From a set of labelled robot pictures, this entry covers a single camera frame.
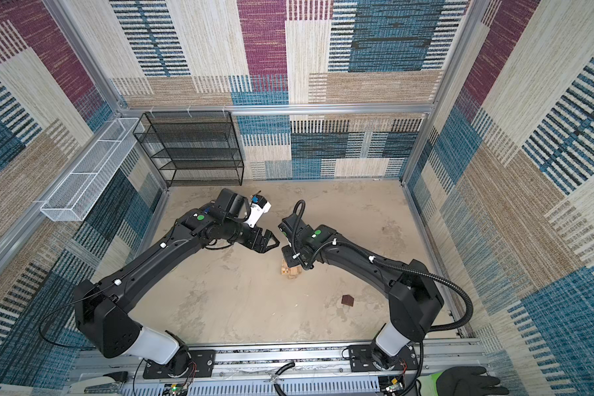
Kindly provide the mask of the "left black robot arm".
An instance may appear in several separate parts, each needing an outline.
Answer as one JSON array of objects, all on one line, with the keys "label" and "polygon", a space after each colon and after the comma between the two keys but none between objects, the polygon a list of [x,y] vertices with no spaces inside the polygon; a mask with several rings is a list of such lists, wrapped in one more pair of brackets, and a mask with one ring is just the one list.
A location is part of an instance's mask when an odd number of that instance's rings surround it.
[{"label": "left black robot arm", "polygon": [[74,289],[77,329],[103,356],[136,356],[160,365],[171,377],[182,376],[191,365],[184,342],[133,320],[130,311],[178,264],[221,240],[258,253],[279,245],[272,231],[257,226],[270,211],[262,195],[252,198],[224,188],[219,196],[177,219],[156,244],[120,270],[96,283],[81,282]]}]

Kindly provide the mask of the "black green gloved hand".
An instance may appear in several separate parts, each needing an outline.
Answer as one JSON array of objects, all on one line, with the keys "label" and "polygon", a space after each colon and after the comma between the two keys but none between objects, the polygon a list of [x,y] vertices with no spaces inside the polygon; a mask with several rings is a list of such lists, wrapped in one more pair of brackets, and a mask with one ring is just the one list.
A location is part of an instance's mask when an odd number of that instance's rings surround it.
[{"label": "black green gloved hand", "polygon": [[508,395],[500,379],[483,366],[455,366],[418,379],[419,394],[433,396]]}]

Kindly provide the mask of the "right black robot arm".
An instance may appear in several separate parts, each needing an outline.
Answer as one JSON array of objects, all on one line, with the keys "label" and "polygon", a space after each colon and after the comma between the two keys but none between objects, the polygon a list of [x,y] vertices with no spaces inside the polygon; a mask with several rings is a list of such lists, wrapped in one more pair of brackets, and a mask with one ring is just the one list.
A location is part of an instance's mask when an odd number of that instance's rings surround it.
[{"label": "right black robot arm", "polygon": [[[388,300],[389,321],[371,342],[371,360],[381,370],[393,368],[401,350],[410,343],[422,342],[428,333],[461,328],[473,317],[473,302],[464,289],[430,273],[418,260],[405,263],[382,257],[326,225],[314,229],[296,214],[283,219],[279,229],[289,243],[282,249],[289,266],[311,270],[315,262],[321,262],[340,268],[372,285]],[[437,284],[451,289],[465,303],[465,313],[453,323],[434,323],[444,306]]]}]

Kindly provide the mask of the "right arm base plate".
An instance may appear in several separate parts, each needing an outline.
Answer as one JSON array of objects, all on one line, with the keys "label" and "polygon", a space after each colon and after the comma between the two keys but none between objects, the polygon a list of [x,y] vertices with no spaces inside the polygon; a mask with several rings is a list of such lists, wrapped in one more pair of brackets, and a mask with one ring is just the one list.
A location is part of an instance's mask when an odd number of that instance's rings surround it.
[{"label": "right arm base plate", "polygon": [[352,372],[415,371],[418,368],[419,354],[410,346],[404,346],[395,356],[389,356],[372,344],[354,344],[347,352]]}]

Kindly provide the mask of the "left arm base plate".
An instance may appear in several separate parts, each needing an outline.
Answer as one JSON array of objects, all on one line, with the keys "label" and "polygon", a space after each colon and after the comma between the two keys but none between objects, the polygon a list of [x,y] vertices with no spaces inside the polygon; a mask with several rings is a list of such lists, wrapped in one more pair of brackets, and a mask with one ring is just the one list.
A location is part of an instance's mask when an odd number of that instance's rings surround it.
[{"label": "left arm base plate", "polygon": [[190,380],[209,378],[214,370],[216,350],[192,349],[179,351],[169,363],[148,360],[141,376],[144,380]]}]

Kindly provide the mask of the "dark brown house block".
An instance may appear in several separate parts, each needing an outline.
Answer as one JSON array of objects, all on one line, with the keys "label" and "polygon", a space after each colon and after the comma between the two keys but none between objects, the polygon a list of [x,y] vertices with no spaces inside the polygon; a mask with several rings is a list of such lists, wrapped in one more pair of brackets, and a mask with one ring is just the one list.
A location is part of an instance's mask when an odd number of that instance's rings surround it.
[{"label": "dark brown house block", "polygon": [[355,303],[355,299],[351,295],[343,295],[341,299],[341,304],[346,305],[349,307],[353,307]]}]

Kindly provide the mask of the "aluminium front rail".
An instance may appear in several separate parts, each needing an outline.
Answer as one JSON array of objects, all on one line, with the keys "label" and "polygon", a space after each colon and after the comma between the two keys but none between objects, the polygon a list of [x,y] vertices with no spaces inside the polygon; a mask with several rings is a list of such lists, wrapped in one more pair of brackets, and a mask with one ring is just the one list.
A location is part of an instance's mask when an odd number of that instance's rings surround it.
[{"label": "aluminium front rail", "polygon": [[381,395],[399,381],[409,386],[416,371],[430,375],[452,366],[488,367],[475,338],[427,339],[415,371],[352,372],[347,348],[363,341],[192,345],[216,350],[209,378],[142,379],[146,361],[121,356],[107,360],[96,351],[79,354],[64,395]]}]

